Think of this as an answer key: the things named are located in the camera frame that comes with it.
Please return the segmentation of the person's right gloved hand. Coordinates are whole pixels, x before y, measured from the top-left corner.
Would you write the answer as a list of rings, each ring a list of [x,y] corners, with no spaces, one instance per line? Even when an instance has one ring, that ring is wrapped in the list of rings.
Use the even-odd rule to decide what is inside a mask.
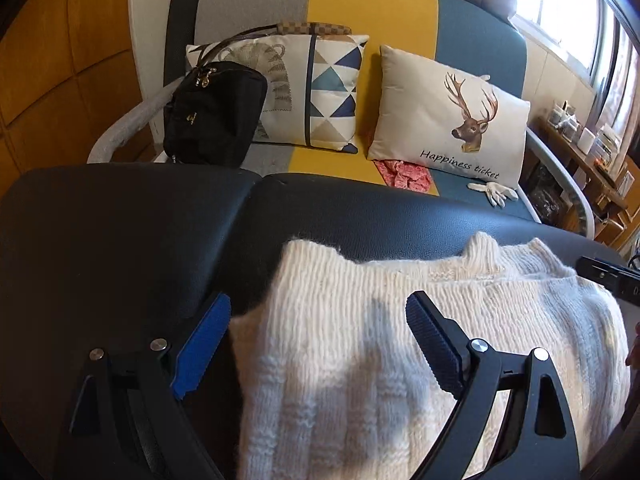
[[[640,323],[634,326],[634,342],[632,343],[625,364],[633,370],[640,368]]]

